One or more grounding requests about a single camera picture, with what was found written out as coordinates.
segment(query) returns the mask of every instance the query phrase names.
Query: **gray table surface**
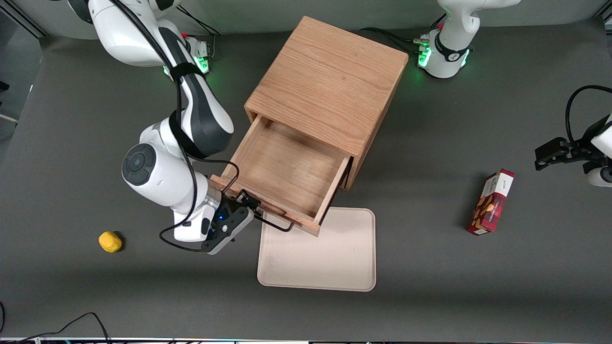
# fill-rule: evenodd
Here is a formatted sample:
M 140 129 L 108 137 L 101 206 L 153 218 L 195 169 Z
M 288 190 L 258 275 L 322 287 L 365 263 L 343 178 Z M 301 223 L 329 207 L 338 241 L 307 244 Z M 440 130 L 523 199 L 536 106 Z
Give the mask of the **gray table surface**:
M 242 106 L 287 37 L 218 39 L 208 80 L 236 125 L 218 157 L 231 157 L 247 131 Z M 376 214 L 369 293 L 261 286 L 256 222 L 216 256 L 160 242 L 170 210 L 125 185 L 120 165 L 173 110 L 173 85 L 160 67 L 121 64 L 97 41 L 42 45 L 2 166 L 3 335 L 57 330 L 95 311 L 115 337 L 612 342 L 612 190 L 589 186 L 580 164 L 533 166 L 536 147 L 565 135 L 572 91 L 610 85 L 600 20 L 482 29 L 451 80 L 409 62 L 353 189 L 333 202 Z M 576 136 L 611 103 L 580 95 Z M 517 176 L 498 230 L 472 236 L 464 228 L 484 177 L 500 168 Z M 107 230 L 127 236 L 126 251 L 100 249 Z M 65 335 L 100 332 L 89 319 Z

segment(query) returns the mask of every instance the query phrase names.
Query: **metal rod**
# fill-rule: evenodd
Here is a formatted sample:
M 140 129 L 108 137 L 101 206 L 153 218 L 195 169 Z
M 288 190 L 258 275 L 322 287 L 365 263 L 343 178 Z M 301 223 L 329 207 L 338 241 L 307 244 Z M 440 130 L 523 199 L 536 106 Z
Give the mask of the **metal rod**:
M 10 122 L 13 122 L 13 123 L 19 123 L 18 120 L 14 119 L 14 118 L 11 118 L 11 117 L 8 117 L 8 116 L 4 116 L 3 114 L 0 114 L 0 118 L 6 119 L 7 121 L 10 121 Z

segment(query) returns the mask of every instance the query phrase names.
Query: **wood grain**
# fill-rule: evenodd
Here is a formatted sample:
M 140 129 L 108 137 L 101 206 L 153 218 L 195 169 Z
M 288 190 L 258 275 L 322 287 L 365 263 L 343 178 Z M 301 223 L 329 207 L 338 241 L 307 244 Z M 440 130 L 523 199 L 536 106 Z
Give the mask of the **wood grain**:
M 245 109 L 251 120 L 262 114 L 351 154 L 350 186 L 407 61 L 401 51 L 303 17 Z
M 347 153 L 263 115 L 255 118 L 232 157 L 241 171 L 237 185 L 269 200 L 271 212 L 290 212 L 295 222 L 313 231 L 318 231 L 349 159 Z M 222 178 L 230 180 L 234 173 L 228 166 Z

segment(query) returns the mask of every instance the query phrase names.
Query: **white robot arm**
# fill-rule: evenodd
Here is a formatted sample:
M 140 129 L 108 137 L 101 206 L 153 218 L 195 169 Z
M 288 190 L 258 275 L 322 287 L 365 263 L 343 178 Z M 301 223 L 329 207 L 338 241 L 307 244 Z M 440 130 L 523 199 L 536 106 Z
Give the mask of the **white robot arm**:
M 106 51 L 135 66 L 165 66 L 177 83 L 177 110 L 146 128 L 122 164 L 124 181 L 136 192 L 174 212 L 174 225 L 160 233 L 181 249 L 217 253 L 253 219 L 253 210 L 226 198 L 208 179 L 194 172 L 190 158 L 204 159 L 225 150 L 234 132 L 227 112 L 199 72 L 193 51 L 176 25 L 161 17 L 181 0 L 69 0 L 81 19 L 92 23 Z M 187 106 L 181 107 L 181 89 Z M 182 242 L 202 242 L 191 249 L 167 241 L 174 230 Z
M 612 88 L 587 85 L 577 89 L 565 108 L 566 140 L 557 137 L 535 150 L 537 171 L 557 163 L 586 161 L 583 164 L 588 182 L 594 186 L 612 187 L 612 115 L 605 116 L 586 129 L 582 138 L 574 140 L 570 128 L 570 109 L 576 96 L 587 89 L 598 89 L 612 93 Z
M 514 6 L 521 0 L 438 0 L 446 11 L 444 27 L 421 36 L 430 41 L 419 67 L 436 78 L 450 78 L 465 65 L 469 44 L 480 29 L 476 11 Z

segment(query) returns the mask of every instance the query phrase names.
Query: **yellow object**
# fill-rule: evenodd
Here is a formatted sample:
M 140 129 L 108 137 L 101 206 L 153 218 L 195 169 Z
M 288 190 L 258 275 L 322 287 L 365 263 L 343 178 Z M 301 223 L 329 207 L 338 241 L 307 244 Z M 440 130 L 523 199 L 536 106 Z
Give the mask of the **yellow object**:
M 114 253 L 121 249 L 123 244 L 121 238 L 113 232 L 104 232 L 98 238 L 98 242 L 104 251 Z

